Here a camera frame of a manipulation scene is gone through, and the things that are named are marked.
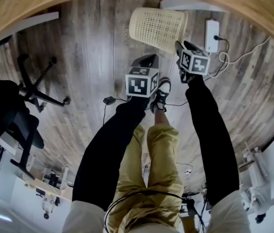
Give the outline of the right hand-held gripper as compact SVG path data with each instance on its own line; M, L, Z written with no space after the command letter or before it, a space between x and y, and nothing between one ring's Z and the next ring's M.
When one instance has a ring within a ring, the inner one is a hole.
M178 59L178 69L182 83L188 83L189 78L200 75L206 76L210 65L210 57L199 47L184 41L175 42Z

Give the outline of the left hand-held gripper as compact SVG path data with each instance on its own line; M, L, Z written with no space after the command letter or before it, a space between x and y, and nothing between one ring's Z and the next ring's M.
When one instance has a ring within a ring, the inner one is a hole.
M159 57L148 54L135 59L125 74L127 96L149 98L159 82Z

